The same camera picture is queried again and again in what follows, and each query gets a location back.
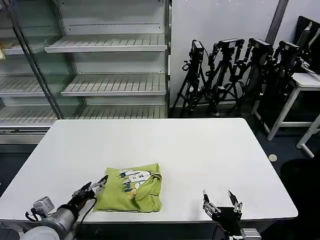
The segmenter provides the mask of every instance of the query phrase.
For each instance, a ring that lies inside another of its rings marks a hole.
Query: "white table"
[[[313,134],[316,134],[320,131],[319,127],[320,127],[320,115],[316,118],[316,120],[309,127],[308,131],[306,131],[306,133],[303,135],[301,140],[296,145],[298,149],[303,149],[306,152],[306,154],[309,155],[310,158],[313,158],[315,155],[307,147],[306,143],[309,141],[309,139],[312,137]]]
[[[58,207],[107,167],[153,163],[163,177],[160,212],[91,212],[85,222],[210,222],[204,189],[216,206],[232,205],[231,190],[243,220],[298,214],[244,119],[58,120],[0,198],[0,220],[26,220],[44,196]]]
[[[280,127],[309,127],[312,124],[312,122],[284,122],[284,120],[301,91],[320,91],[320,76],[315,73],[308,72],[295,73],[292,78],[295,81],[295,87],[292,93],[286,101],[273,127],[270,130],[265,128],[268,132],[267,139],[269,141],[275,137]],[[253,110],[255,114],[257,112],[257,108],[258,106],[256,105],[256,108]]]

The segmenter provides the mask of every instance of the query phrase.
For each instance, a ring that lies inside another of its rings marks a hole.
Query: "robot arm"
[[[228,191],[233,206],[217,207],[210,202],[208,195],[203,191],[203,205],[205,213],[215,222],[220,224],[224,231],[226,240],[260,240],[261,237],[256,229],[239,227],[239,221],[242,217],[242,202],[238,202],[237,197]]]
[[[73,225],[79,218],[80,211],[84,208],[87,201],[92,199],[95,200],[90,210],[96,204],[96,192],[100,188],[103,188],[107,179],[108,175],[94,184],[88,182],[73,193],[71,200],[67,204],[61,205],[56,212],[53,213],[50,212],[55,206],[49,197],[46,196],[41,198],[33,204],[33,208],[30,210],[34,218],[31,218],[28,212],[25,213],[25,216],[32,222],[39,222],[37,215],[40,216],[41,224],[54,229],[58,233],[60,239],[63,239],[72,230]]]

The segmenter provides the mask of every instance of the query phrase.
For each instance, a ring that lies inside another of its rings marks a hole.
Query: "black cable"
[[[203,49],[204,49],[204,51],[205,51],[206,56],[209,58],[209,54],[208,54],[208,52],[207,52],[206,48],[205,48],[205,47],[203,47]]]
[[[84,222],[86,216],[87,216],[87,215],[89,214],[89,212],[94,208],[94,206],[96,205],[96,203],[97,203],[97,201],[98,201],[98,199],[97,199],[96,197],[92,197],[92,198],[90,198],[90,200],[91,200],[91,199],[94,199],[94,203],[93,203],[92,206],[89,208],[89,210],[85,213],[85,215],[83,216],[80,224],[76,227],[76,230],[75,230],[73,239],[76,239],[76,238],[78,237],[79,232],[80,232],[80,227],[81,227],[82,223]]]
[[[217,232],[217,230],[218,230],[218,227],[219,227],[219,224],[216,224],[216,226],[215,226],[215,228],[214,228],[214,230],[213,230],[212,240],[215,240],[215,238],[216,238],[216,232]]]

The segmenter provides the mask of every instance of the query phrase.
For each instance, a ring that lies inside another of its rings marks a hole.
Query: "shelf rack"
[[[46,75],[52,93],[59,93],[64,88],[63,75]],[[0,97],[45,97],[35,75],[0,76]]]
[[[43,37],[30,37],[29,47],[34,54],[40,53],[45,50],[45,42]],[[16,38],[0,39],[0,43],[4,46],[2,49],[4,55],[24,54],[24,51]]]
[[[66,35],[45,47],[47,53],[136,52],[167,50],[161,34]]]
[[[63,96],[166,95],[164,73],[80,74],[65,88]]]
[[[102,106],[88,105],[71,119],[164,119],[167,108],[161,106]]]
[[[0,109],[0,127],[10,125],[51,126],[57,120],[51,107],[48,106],[4,106]]]

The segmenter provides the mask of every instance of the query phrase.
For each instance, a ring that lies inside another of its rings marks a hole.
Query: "small round object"
[[[60,238],[51,227],[37,226],[27,231],[21,240],[60,240]]]
[[[276,156],[276,155],[274,155],[274,154],[270,154],[269,155],[269,160],[270,160],[270,162],[276,162],[277,160],[278,160],[278,157]]]

